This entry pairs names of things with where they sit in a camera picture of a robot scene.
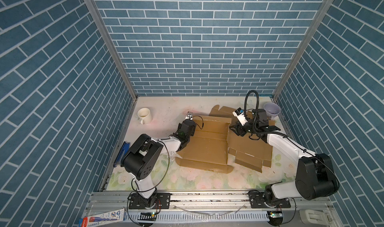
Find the brown cardboard box top sheet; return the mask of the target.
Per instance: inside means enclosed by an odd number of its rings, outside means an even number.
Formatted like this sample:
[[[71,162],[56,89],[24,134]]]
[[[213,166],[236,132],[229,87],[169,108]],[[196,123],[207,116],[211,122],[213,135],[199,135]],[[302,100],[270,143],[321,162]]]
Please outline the brown cardboard box top sheet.
[[[177,152],[179,166],[228,174],[234,167],[228,165],[227,136],[231,118],[194,117],[198,124],[185,148]]]

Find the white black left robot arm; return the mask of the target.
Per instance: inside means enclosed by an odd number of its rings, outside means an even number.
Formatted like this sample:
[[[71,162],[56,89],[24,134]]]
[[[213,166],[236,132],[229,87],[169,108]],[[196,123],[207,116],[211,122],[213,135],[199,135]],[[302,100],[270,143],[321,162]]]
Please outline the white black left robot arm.
[[[136,192],[145,200],[155,198],[156,188],[151,178],[153,170],[160,154],[166,152],[178,152],[189,143],[196,130],[196,122],[193,113],[188,112],[185,120],[178,125],[175,133],[165,139],[154,139],[147,134],[142,134],[122,157],[121,166],[131,173],[137,185]]]

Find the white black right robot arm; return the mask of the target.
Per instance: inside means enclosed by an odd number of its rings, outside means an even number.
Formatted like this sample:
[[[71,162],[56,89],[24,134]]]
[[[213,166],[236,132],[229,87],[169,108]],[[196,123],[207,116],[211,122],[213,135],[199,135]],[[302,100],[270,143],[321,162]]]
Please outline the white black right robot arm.
[[[279,149],[285,156],[297,164],[296,178],[293,181],[267,185],[264,191],[264,202],[274,208],[289,198],[313,200],[335,194],[340,182],[334,173],[331,158],[306,149],[284,134],[280,128],[270,125],[264,109],[252,110],[252,117],[238,108],[233,112],[237,118],[235,125],[230,126],[237,136],[256,135],[258,140]]]

